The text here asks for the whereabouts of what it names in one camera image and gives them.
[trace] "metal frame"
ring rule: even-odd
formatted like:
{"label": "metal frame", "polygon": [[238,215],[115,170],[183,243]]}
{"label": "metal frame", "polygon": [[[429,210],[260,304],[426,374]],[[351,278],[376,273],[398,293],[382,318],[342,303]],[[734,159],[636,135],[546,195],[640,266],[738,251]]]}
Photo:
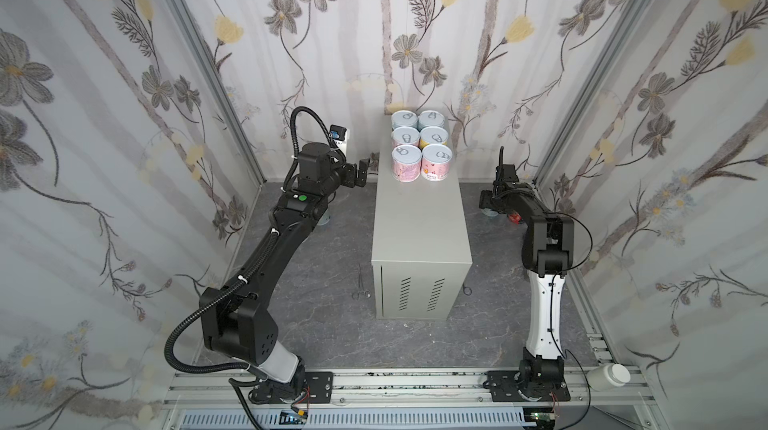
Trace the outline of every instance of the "metal frame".
{"label": "metal frame", "polygon": [[566,114],[560,129],[554,135],[552,145],[549,147],[536,172],[534,183],[542,182],[548,178],[549,173],[554,168],[554,162],[562,154],[581,116],[589,107],[592,97],[599,91],[603,81],[610,74],[614,62],[618,60],[620,52],[638,27],[638,22],[651,1],[629,0],[627,2],[627,6],[620,14],[619,22],[616,24],[613,32],[611,32],[608,41],[598,56],[598,60],[594,62],[589,75],[584,80],[584,85],[574,99],[571,109]]}
{"label": "metal frame", "polygon": [[187,41],[187,47],[192,54],[192,57],[197,61],[197,65],[203,72],[208,87],[213,92],[213,98],[221,109],[221,113],[226,121],[226,126],[230,129],[235,144],[240,149],[251,176],[255,179],[257,185],[263,184],[266,182],[264,172],[261,170],[261,166],[259,166],[259,162],[256,160],[254,152],[251,151],[250,142],[245,135],[243,127],[240,125],[237,118],[237,112],[232,106],[232,102],[226,97],[224,84],[221,82],[219,72],[216,71],[216,67],[211,60],[210,51],[206,46],[203,36],[198,31],[197,25],[192,18],[192,13],[187,7],[187,3],[184,0],[165,1],[170,7],[174,20],[181,29],[184,40]]}
{"label": "metal frame", "polygon": [[[588,372],[593,367],[585,367]],[[647,428],[667,430],[659,425],[656,400],[636,366],[628,367],[630,382],[610,392],[591,394],[592,406],[631,406],[641,422],[650,422]],[[313,408],[504,408],[540,407],[537,402],[494,403],[490,392],[482,384],[488,370],[516,370],[503,368],[320,368],[308,371],[331,371],[334,374],[331,403],[312,405]],[[229,372],[207,375],[178,373],[172,381],[161,409],[168,411],[166,430],[176,430],[185,410],[238,409],[228,378],[252,379],[247,372]],[[571,401],[562,406],[584,406],[587,386],[579,367],[565,367],[565,382],[571,392]],[[288,408],[288,405],[259,406],[258,408]]]}

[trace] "cable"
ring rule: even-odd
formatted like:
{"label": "cable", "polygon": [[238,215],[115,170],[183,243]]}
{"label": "cable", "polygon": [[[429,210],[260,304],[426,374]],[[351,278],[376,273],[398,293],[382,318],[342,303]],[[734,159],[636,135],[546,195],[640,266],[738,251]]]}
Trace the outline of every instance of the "cable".
{"label": "cable", "polygon": [[611,417],[613,420],[616,420],[617,422],[619,422],[620,424],[624,425],[625,427],[629,427],[629,428],[632,428],[632,427],[629,425],[629,424],[632,424],[632,425],[636,425],[636,426],[638,426],[638,427],[640,427],[640,428],[645,428],[643,425],[640,425],[640,424],[639,424],[639,423],[637,423],[637,422],[632,422],[631,420],[627,420],[627,419],[626,419],[626,418],[624,418],[624,417],[620,417],[620,416],[618,416],[618,415],[614,415],[614,414],[612,414],[612,413],[610,413],[610,412],[606,412],[605,410],[603,410],[603,409],[602,409],[602,408],[600,408],[600,407],[594,407],[594,409],[595,409],[595,410],[598,410],[598,411],[600,411],[600,412],[602,412],[602,413],[604,413],[605,415],[607,415],[607,416],[609,416],[609,417]]}
{"label": "cable", "polygon": [[[270,212],[270,221],[273,220],[274,215],[272,215]],[[168,365],[170,365],[173,369],[178,370],[179,372],[185,373],[212,373],[221,372],[223,370],[248,369],[251,367],[251,365],[247,362],[220,363],[218,365],[208,366],[187,365],[186,363],[179,361],[179,359],[176,358],[176,355],[174,355],[174,345],[176,345],[176,341],[178,340],[181,333],[184,332],[184,330],[186,330],[190,325],[192,325],[195,320],[199,319],[207,311],[215,309],[216,305],[219,303],[229,299],[232,295],[235,294],[235,292],[237,292],[247,283],[248,279],[250,279],[253,274],[259,271],[259,269],[262,267],[264,262],[269,259],[270,254],[274,250],[275,245],[277,244],[278,235],[279,233],[273,224],[272,232],[270,232],[270,239],[267,241],[264,251],[256,258],[256,261],[248,268],[246,268],[245,271],[243,271],[240,275],[238,275],[238,280],[236,280],[231,287],[225,291],[222,291],[218,297],[213,299],[206,306],[192,312],[186,319],[179,323],[179,325],[170,333],[170,335],[168,335],[168,340],[165,342],[165,348],[163,351],[165,355],[165,361],[168,362]]]}
{"label": "cable", "polygon": [[252,382],[241,382],[240,380],[235,380],[234,378],[230,378],[230,385],[232,385],[232,388],[234,388],[235,393],[237,394],[237,399],[240,400],[240,404],[243,406],[243,410],[245,411],[245,415],[248,417],[248,420],[250,421],[250,424],[254,426],[256,430],[264,430],[261,425],[256,421],[256,417],[254,416],[254,413],[250,410],[250,407],[248,406],[248,402],[246,402],[245,397],[243,397],[243,392],[240,390],[240,387],[255,387],[257,386],[260,381],[257,378],[256,380],[253,380]]}
{"label": "cable", "polygon": [[561,270],[561,271],[562,272],[567,272],[569,270],[573,270],[574,268],[577,268],[577,267],[581,266],[584,262],[587,261],[587,259],[589,258],[590,254],[592,253],[592,249],[594,248],[594,242],[592,241],[592,233],[589,231],[589,228],[587,228],[587,226],[585,224],[582,224],[581,220],[579,220],[575,216],[571,216],[569,214],[564,214],[562,212],[545,212],[545,213],[546,214],[555,214],[555,215],[565,215],[565,216],[567,216],[567,217],[569,217],[569,218],[571,218],[573,220],[576,220],[578,222],[578,224],[581,225],[584,228],[584,230],[587,231],[587,235],[589,235],[589,252],[587,252],[587,256],[584,257],[584,259],[581,262],[577,263],[576,265],[573,265],[572,267],[567,268],[565,270]]}
{"label": "cable", "polygon": [[298,115],[302,112],[310,114],[310,116],[315,119],[322,130],[322,135],[328,141],[328,146],[338,150],[337,153],[340,156],[342,164],[346,163],[346,156],[343,152],[341,152],[341,150],[339,150],[339,147],[336,146],[336,142],[328,132],[328,128],[326,128],[326,125],[322,122],[322,119],[315,113],[315,111],[308,107],[296,107],[290,114],[290,138],[291,143],[293,144],[293,161],[291,162],[290,169],[288,170],[288,173],[283,180],[283,192],[288,191],[288,180],[293,176],[293,172],[296,171],[296,167],[299,166],[299,138],[296,136],[296,117],[298,117]]}
{"label": "cable", "polygon": [[579,369],[581,369],[581,373],[584,374],[584,383],[587,384],[587,409],[584,410],[583,414],[581,414],[581,417],[579,417],[579,420],[571,423],[570,425],[565,425],[560,430],[565,430],[566,428],[570,428],[578,425],[582,420],[584,420],[584,417],[587,416],[587,414],[589,413],[589,409],[592,406],[592,391],[590,390],[589,381],[587,380],[587,373],[584,371],[584,368],[581,366],[581,363],[579,363],[578,358],[576,358],[576,355],[574,355],[574,353],[571,350],[566,350],[566,352],[570,353],[571,356],[574,358],[574,360],[576,360],[576,364],[578,365]]}

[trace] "pink can label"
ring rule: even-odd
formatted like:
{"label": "pink can label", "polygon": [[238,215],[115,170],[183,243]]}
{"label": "pink can label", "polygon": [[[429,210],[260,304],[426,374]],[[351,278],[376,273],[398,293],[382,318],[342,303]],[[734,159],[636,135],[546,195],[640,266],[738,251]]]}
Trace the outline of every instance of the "pink can label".
{"label": "pink can label", "polygon": [[420,162],[416,162],[415,164],[402,164],[397,160],[392,161],[392,175],[401,182],[413,182],[416,180],[420,168]]}

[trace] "floral wallpaper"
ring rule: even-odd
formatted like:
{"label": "floral wallpaper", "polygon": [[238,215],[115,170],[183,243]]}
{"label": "floral wallpaper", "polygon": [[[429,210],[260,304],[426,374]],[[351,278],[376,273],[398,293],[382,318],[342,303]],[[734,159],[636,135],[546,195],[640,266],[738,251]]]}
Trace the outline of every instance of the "floral wallpaper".
{"label": "floral wallpaper", "polygon": [[541,185],[590,228],[607,334],[677,429],[764,425],[733,390],[768,376],[766,62],[768,0],[654,0]]}
{"label": "floral wallpaper", "polygon": [[3,426],[162,424],[256,194],[182,41],[164,0],[0,0]]}
{"label": "floral wallpaper", "polygon": [[[531,179],[628,0],[186,0],[268,177],[308,105],[376,156],[383,115],[440,110],[459,176]],[[320,137],[300,119],[302,140]]]}

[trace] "floor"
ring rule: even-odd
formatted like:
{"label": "floor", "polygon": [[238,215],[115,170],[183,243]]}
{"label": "floor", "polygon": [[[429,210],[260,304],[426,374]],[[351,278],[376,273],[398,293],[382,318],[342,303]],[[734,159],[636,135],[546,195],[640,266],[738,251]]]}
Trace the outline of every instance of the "floor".
{"label": "floor", "polygon": [[[370,265],[376,185],[341,188],[331,219],[294,254],[275,288],[270,314],[279,339],[310,368],[517,366],[528,337],[530,284],[519,270],[524,225],[487,217],[477,202],[488,184],[461,184],[474,263],[445,322],[377,320],[375,297],[358,299],[359,269],[373,291]],[[266,184],[256,202],[236,264],[245,262],[266,232],[266,212],[280,184]],[[567,288],[561,339],[582,365],[595,365],[586,332]],[[199,364],[222,357],[205,348]]]}

